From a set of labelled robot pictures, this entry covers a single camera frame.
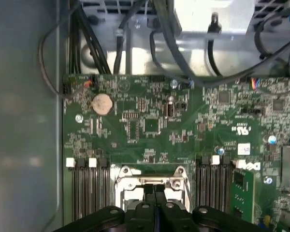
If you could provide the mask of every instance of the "power cable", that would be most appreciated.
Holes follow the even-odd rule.
[[[38,45],[38,61],[40,64],[40,68],[41,68],[41,72],[42,72],[42,78],[44,80],[44,82],[47,84],[47,86],[49,87],[49,89],[56,94],[58,97],[60,97],[61,99],[71,99],[73,97],[75,97],[78,93],[80,93],[81,91],[83,91],[83,89],[86,87],[85,85],[81,86],[79,89],[75,90],[72,94],[69,95],[65,95],[62,94],[60,92],[58,92],[56,90],[56,88],[53,86],[53,84],[51,83],[49,76],[47,74],[46,68],[45,68],[45,64],[44,64],[44,55],[43,55],[43,49],[44,49],[44,44],[46,39],[48,38],[48,36],[54,32],[61,24],[67,22],[70,18],[70,16],[73,14],[74,11],[76,11],[79,7],[80,7],[80,2],[78,2],[77,4],[75,4],[68,12],[68,14],[60,19],[54,26],[51,27],[51,29],[49,31],[47,31],[45,33],[45,35],[43,35],[39,41],[39,45]]]
[[[102,72],[102,73],[111,74],[111,71],[110,71],[110,68],[108,66],[108,63],[107,63],[106,57],[104,55],[103,49],[101,47],[101,44],[100,44],[96,34],[92,30],[92,27],[91,27],[90,22],[89,22],[86,14],[84,12],[84,9],[82,7],[80,7],[76,13],[79,17],[79,22],[83,24],[81,27],[82,27],[82,31],[83,31],[84,35],[86,34],[87,38],[89,38],[89,40],[90,40],[90,42],[88,42],[88,39],[86,39],[88,46],[90,47],[89,44],[92,44],[92,46],[96,50],[96,53],[98,54],[99,62],[96,60],[95,60],[95,62],[98,62],[100,64],[96,63],[96,66],[103,67],[104,72]]]
[[[119,24],[118,29],[123,30],[127,24],[127,22],[132,18],[133,15],[135,15],[140,8],[147,2],[148,0],[138,0],[135,2],[129,9],[128,13],[125,15],[125,17],[122,19],[121,23]],[[119,73],[120,69],[120,63],[121,63],[121,57],[123,52],[123,46],[124,46],[124,38],[123,36],[117,36],[116,39],[116,58],[114,62],[114,74]]]

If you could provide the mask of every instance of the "black memory slot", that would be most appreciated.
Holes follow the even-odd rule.
[[[224,212],[225,209],[225,179],[226,179],[226,168],[221,166],[220,172],[220,183],[219,183],[219,210]]]
[[[89,168],[86,168],[86,216],[90,214]]]
[[[210,168],[210,194],[209,194],[209,203],[210,207],[215,208],[216,207],[216,172],[217,169],[215,166],[212,166]]]
[[[225,209],[224,212],[229,212],[230,205],[230,187],[231,187],[231,168],[228,166],[225,168],[226,177],[225,177]]]
[[[219,204],[220,204],[220,194],[219,194],[219,185],[220,185],[220,166],[216,167],[216,181],[215,181],[215,189],[216,189],[216,200],[215,200],[215,209],[219,209]]]
[[[78,220],[80,217],[80,179],[79,179],[79,170],[75,171],[75,220]]]
[[[205,167],[201,168],[201,197],[200,197],[200,205],[207,205],[206,201],[206,175],[207,175],[207,169]]]
[[[72,169],[71,173],[72,173],[72,221],[75,221],[76,220],[75,169]]]
[[[196,183],[195,183],[195,206],[200,206],[200,197],[201,197],[201,168],[197,166],[196,168]]]
[[[100,208],[100,172],[97,168],[94,169],[93,178],[93,196],[94,196],[94,212],[98,211]]]
[[[206,168],[206,184],[205,184],[205,194],[206,194],[206,202],[205,205],[210,205],[210,181],[211,181],[211,169],[210,167]]]
[[[79,170],[79,218],[84,216],[84,177],[83,168]]]

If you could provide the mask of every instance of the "electronic chip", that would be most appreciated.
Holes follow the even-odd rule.
[[[238,172],[234,172],[233,182],[239,185],[240,187],[244,187],[244,175]]]
[[[285,101],[283,99],[273,100],[273,111],[283,111]]]
[[[235,218],[242,219],[243,213],[241,211],[239,211],[237,208],[234,208],[234,210],[233,210],[233,216]]]
[[[159,132],[159,121],[157,119],[146,119],[145,132]]]
[[[199,124],[199,131],[201,131],[201,132],[206,131],[206,124],[205,123]]]
[[[218,93],[218,102],[221,104],[229,104],[230,103],[230,92],[222,91]]]

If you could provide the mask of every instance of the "ram slot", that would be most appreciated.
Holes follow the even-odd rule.
[[[216,196],[217,196],[217,189],[216,189],[216,174],[217,174],[217,168],[215,166],[212,166],[210,168],[210,207],[215,208],[216,207]]]
[[[84,214],[84,206],[85,206],[85,184],[84,184],[84,169],[80,168],[79,170],[79,218],[85,216]]]
[[[206,174],[207,174],[207,169],[205,167],[201,168],[201,189],[200,189],[200,205],[207,205],[206,202]]]
[[[88,168],[87,169],[87,176],[88,176],[88,179],[87,179],[87,184],[88,184],[88,189],[87,189],[87,193],[88,193],[88,214],[91,214],[92,213],[92,196],[91,196],[91,193],[92,193],[92,178],[91,178],[91,169]]]
[[[91,169],[91,198],[92,198],[92,212],[96,212],[99,210],[99,175],[98,169]]]
[[[79,170],[75,171],[75,220],[80,218],[80,179],[79,179]]]
[[[210,175],[211,175],[211,168],[210,167],[206,167],[206,202],[205,202],[205,205],[207,206],[210,206],[210,181],[211,181],[211,178],[210,178]]]
[[[75,180],[75,169],[71,170],[72,173],[72,221],[76,220],[76,180]]]
[[[224,212],[229,212],[230,205],[230,188],[231,188],[231,168],[230,166],[225,167],[225,204],[224,204]]]
[[[90,177],[89,168],[86,168],[86,216],[90,214]]]
[[[216,169],[216,182],[215,182],[215,185],[216,185],[216,204],[215,204],[215,209],[219,209],[219,204],[220,204],[220,194],[219,194],[219,185],[220,185],[220,182],[221,182],[221,173],[220,173],[220,169],[221,169],[221,166],[217,166],[217,169]]]
[[[195,206],[199,207],[201,205],[201,168],[197,166],[196,168],[196,182],[195,182]]]
[[[219,210],[224,212],[225,210],[225,180],[226,180],[226,168],[224,166],[220,167],[219,169],[220,172],[220,183],[219,183]]]
[[[109,169],[102,167],[102,193],[101,193],[101,207],[109,205],[110,185],[109,185]]]

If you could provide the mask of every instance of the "screw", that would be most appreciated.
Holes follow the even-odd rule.
[[[135,26],[136,29],[139,29],[141,27],[141,22],[139,20],[137,20],[135,22],[135,25],[134,26]]]
[[[175,188],[178,189],[180,187],[180,181],[179,180],[173,181],[172,186],[173,186],[174,189]]]
[[[118,210],[116,210],[116,209],[113,209],[113,210],[111,210],[111,212],[110,212],[111,214],[116,214],[116,213],[118,213]]]
[[[75,120],[77,123],[82,123],[83,122],[83,116],[82,115],[76,115],[75,116]]]
[[[172,203],[166,203],[165,206],[168,207],[168,208],[173,208],[174,207],[174,205]]]
[[[199,211],[200,211],[202,214],[206,214],[206,213],[207,213],[207,209],[204,209],[204,208],[200,208]]]
[[[176,81],[176,80],[172,80],[172,81],[170,82],[170,86],[171,86],[172,89],[176,89],[177,86],[178,86],[178,81]]]
[[[268,177],[268,176],[266,176],[265,178],[264,178],[264,181],[263,181],[266,185],[270,185],[270,184],[272,184],[273,183],[273,179],[272,178],[270,178],[270,177]]]

